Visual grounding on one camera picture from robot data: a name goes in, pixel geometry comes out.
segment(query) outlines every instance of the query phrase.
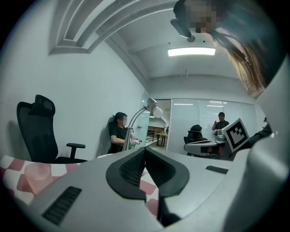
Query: hair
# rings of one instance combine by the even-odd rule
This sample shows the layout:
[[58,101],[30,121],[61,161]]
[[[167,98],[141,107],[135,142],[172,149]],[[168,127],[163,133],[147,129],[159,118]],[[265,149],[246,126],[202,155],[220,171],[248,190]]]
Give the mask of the hair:
[[201,131],[202,127],[200,125],[194,125],[190,128],[191,131]]
[[114,122],[115,122],[115,123],[118,123],[118,119],[119,119],[119,120],[123,120],[123,119],[124,119],[124,116],[127,117],[127,114],[124,114],[124,113],[122,113],[122,112],[118,112],[118,113],[116,113],[116,115],[114,116]]
[[224,112],[220,112],[219,114],[218,114],[218,116],[220,117],[220,116],[225,116],[225,113]]
[[[280,67],[285,49],[266,13],[253,0],[206,0],[222,12],[222,27],[209,33],[233,63],[245,88],[259,95]],[[174,13],[184,13],[186,0],[179,0]]]

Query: chair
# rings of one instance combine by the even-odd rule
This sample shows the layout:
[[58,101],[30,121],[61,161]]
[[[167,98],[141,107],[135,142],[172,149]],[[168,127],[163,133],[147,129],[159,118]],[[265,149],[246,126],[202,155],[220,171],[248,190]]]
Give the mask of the chair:
[[188,131],[188,136],[184,137],[184,150],[187,151],[187,155],[207,158],[207,159],[220,159],[218,154],[209,154],[207,152],[208,147],[216,147],[217,143],[202,138],[202,133],[199,131]]
[[[114,122],[113,121],[112,122],[109,122],[108,129],[109,129],[109,135],[110,135],[110,142],[111,142],[111,131],[112,131],[113,126],[114,126]],[[123,145],[116,144],[116,146],[118,147],[118,150],[117,151],[114,151],[113,144],[111,142],[111,146],[110,146],[110,148],[108,150],[108,154],[117,153],[117,152],[123,151]]]
[[35,102],[29,104],[19,102],[17,105],[17,120],[20,131],[31,161],[48,164],[72,164],[85,162],[75,159],[77,148],[85,148],[83,144],[68,143],[72,148],[69,157],[57,157],[58,146],[53,133],[54,103],[48,98],[36,95]]

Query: ceiling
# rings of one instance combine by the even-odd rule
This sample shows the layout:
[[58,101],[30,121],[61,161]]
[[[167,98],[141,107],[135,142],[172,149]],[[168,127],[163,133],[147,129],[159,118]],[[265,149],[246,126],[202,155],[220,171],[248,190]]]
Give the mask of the ceiling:
[[170,24],[177,0],[59,0],[51,27],[50,54],[87,53],[104,41],[142,84],[150,78],[213,75],[236,78],[227,55],[169,57],[167,50],[214,45],[204,34],[187,42]]

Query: person standing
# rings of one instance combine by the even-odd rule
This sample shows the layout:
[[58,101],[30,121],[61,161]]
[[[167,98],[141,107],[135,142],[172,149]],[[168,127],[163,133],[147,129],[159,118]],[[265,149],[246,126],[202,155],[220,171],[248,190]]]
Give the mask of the person standing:
[[218,119],[219,122],[214,121],[214,124],[212,126],[212,130],[221,130],[222,128],[226,127],[227,125],[229,125],[228,121],[225,120],[225,113],[224,112],[220,112],[218,114]]

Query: chair armrest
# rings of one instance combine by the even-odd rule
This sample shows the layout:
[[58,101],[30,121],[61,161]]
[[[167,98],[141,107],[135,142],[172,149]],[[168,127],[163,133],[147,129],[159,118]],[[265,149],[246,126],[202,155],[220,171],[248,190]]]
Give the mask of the chair armrest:
[[86,148],[86,145],[84,144],[78,144],[78,143],[68,143],[67,147],[74,147],[74,148]]

